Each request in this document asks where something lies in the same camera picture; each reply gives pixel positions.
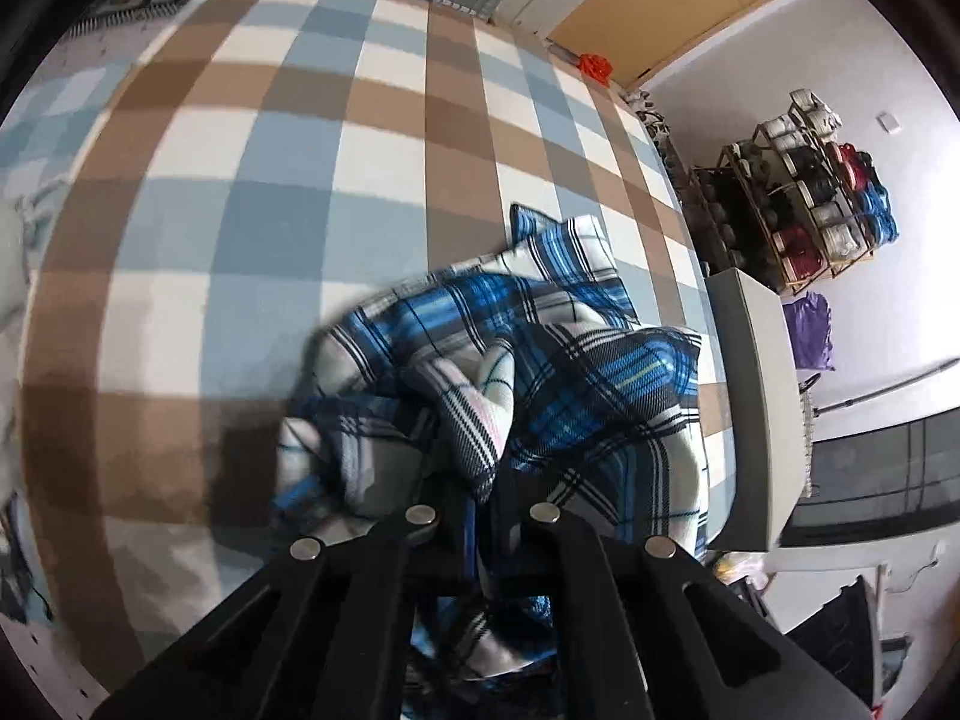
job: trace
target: purple bag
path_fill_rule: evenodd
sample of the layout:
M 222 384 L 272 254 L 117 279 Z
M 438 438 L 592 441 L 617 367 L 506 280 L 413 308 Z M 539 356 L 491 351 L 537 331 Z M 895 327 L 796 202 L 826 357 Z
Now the purple bag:
M 830 306 L 819 293 L 784 305 L 794 365 L 801 370 L 835 370 L 830 341 Z

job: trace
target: plastic bag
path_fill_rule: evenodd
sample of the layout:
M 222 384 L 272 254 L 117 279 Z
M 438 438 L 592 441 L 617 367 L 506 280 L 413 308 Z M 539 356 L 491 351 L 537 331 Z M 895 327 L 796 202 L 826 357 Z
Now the plastic bag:
M 733 584 L 744 577 L 758 577 L 763 574 L 765 552 L 727 552 L 713 567 L 713 576 L 723 584 Z M 766 584 L 763 574 L 762 584 Z
M 799 370 L 834 370 L 830 306 L 819 293 L 807 293 L 784 305 L 786 329 Z
M 596 53 L 583 53 L 580 55 L 577 69 L 585 76 L 590 76 L 604 86 L 610 85 L 610 74 L 613 72 L 613 65 L 611 65 L 607 57 L 597 55 Z

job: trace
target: red object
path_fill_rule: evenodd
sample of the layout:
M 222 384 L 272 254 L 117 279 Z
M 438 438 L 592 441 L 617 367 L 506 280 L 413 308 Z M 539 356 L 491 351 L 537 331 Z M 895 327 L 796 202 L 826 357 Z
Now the red object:
M 577 69 L 585 76 L 590 76 L 604 86 L 610 85 L 613 65 L 606 56 L 600 56 L 598 53 L 582 53 L 580 61 L 577 63 Z
M 848 186 L 853 191 L 864 191 L 867 188 L 867 181 L 870 180 L 870 176 L 867 175 L 867 169 L 860 162 L 856 147 L 852 143 L 844 143 L 843 146 L 837 146 L 834 153 L 841 164 L 846 167 L 847 173 L 844 177 Z
M 791 282 L 805 281 L 819 271 L 823 258 L 802 225 L 792 224 L 774 233 L 774 243 L 784 255 L 784 270 Z

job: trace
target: light switch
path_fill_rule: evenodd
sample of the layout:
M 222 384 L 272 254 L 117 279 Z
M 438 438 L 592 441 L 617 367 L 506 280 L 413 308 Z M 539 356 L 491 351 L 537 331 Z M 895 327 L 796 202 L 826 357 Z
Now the light switch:
M 880 126 L 891 135 L 896 135 L 896 133 L 900 132 L 902 129 L 902 127 L 899 125 L 899 122 L 896 120 L 896 116 L 894 116 L 892 113 L 887 113 L 886 111 L 877 116 L 877 122 L 880 122 Z

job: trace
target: black mount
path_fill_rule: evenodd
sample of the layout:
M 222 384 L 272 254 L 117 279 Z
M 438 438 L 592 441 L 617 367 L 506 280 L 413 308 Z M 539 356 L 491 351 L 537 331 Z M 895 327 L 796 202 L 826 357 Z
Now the black mount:
M 870 716 L 665 536 L 600 538 L 570 512 L 539 521 L 507 509 L 504 487 L 498 479 L 481 517 L 446 482 L 424 495 L 431 522 L 399 512 L 353 541 L 296 542 L 94 720 L 395 720 L 416 603 L 477 589 L 474 522 L 485 565 L 496 566 L 491 591 L 551 598 L 568 720 Z

